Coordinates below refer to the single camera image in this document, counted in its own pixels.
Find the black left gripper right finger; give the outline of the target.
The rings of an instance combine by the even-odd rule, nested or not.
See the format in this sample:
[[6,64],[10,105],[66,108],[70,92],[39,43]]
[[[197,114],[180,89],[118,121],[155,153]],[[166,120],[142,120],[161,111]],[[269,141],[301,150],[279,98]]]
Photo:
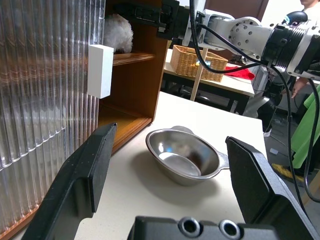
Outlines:
[[268,225],[282,240],[317,240],[319,234],[300,204],[253,146],[225,140],[232,188],[247,224]]

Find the bystander hand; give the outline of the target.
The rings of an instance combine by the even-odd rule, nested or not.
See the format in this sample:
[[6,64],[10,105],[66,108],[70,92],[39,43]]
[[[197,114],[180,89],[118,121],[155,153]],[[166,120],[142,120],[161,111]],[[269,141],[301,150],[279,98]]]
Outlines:
[[295,98],[296,95],[298,94],[298,92],[304,88],[307,83],[309,82],[309,80],[307,78],[303,78],[300,77],[299,79],[297,79],[293,85],[292,91],[291,91],[291,98]]

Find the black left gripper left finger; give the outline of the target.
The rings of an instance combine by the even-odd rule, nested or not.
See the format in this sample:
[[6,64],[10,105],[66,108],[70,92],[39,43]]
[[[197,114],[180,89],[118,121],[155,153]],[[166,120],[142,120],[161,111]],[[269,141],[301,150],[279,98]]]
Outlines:
[[63,163],[22,239],[75,238],[98,210],[116,131],[116,123],[98,127]]

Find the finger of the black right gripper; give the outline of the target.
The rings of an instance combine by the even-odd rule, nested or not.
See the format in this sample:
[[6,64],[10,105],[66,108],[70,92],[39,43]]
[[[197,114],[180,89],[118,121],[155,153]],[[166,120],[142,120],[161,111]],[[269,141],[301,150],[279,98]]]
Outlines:
[[161,9],[156,7],[136,6],[134,10],[134,18],[144,24],[161,25],[160,15]]

